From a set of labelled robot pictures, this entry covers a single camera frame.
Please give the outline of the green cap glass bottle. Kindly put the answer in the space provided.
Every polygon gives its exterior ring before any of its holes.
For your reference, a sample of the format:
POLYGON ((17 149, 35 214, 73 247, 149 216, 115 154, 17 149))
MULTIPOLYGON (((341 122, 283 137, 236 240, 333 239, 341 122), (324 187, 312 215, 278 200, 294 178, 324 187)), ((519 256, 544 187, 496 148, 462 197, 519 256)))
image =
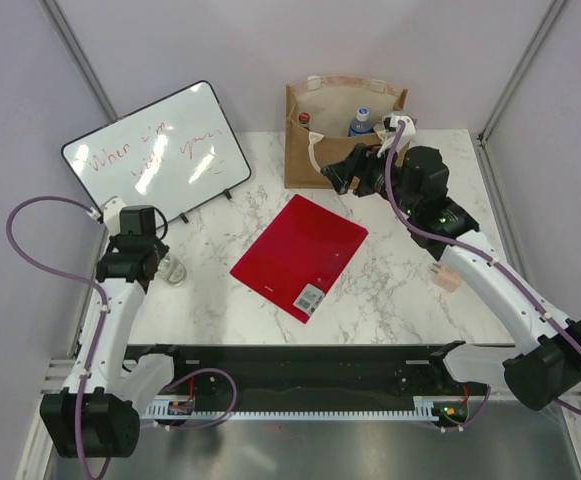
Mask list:
POLYGON ((160 261, 157 274, 171 286, 180 285, 187 276, 183 263, 172 253, 168 253, 160 261))

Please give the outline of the blue label plastic bottle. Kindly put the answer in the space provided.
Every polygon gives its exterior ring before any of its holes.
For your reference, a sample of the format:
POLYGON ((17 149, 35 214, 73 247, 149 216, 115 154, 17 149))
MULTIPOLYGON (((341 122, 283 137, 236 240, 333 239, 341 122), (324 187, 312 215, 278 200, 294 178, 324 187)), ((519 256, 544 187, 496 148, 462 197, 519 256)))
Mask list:
POLYGON ((370 121, 370 111, 361 107, 356 111, 354 119, 348 127, 348 136, 361 136, 374 132, 374 124, 370 121))

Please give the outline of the red cap cola bottle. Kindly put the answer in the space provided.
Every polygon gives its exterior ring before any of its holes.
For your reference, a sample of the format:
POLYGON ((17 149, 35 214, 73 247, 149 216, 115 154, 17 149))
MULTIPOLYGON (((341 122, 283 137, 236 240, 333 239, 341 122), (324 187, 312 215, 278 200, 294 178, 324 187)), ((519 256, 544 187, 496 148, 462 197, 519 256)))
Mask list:
POLYGON ((299 125, 305 130, 310 130, 311 116, 308 112, 300 112, 297 117, 299 125))

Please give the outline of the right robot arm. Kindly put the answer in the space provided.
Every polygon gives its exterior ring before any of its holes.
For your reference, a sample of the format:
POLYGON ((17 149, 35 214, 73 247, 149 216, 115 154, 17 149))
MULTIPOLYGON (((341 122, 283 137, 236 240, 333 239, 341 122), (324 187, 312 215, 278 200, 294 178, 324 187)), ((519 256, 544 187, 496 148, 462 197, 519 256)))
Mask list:
POLYGON ((389 201, 412 239, 458 273, 511 336, 511 347, 454 342, 437 352, 439 362, 427 371, 435 391, 481 383, 539 411, 581 383, 581 319, 548 302, 496 254, 478 222, 449 197, 449 169, 438 150, 413 147, 396 167, 378 147, 358 144, 320 172, 340 195, 389 201))

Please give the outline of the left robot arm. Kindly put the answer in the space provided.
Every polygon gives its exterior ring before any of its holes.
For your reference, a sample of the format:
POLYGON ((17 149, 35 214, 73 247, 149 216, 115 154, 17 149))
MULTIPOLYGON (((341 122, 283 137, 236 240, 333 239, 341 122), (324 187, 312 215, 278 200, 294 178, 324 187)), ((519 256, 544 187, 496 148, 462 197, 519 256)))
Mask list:
POLYGON ((127 458, 140 435, 140 416, 163 388, 178 393, 189 369, 166 354, 148 354, 123 369, 132 325, 169 248, 157 232, 161 212, 124 206, 119 231, 95 271, 100 296, 96 323, 86 333, 61 390, 43 397, 42 421, 63 458, 127 458))

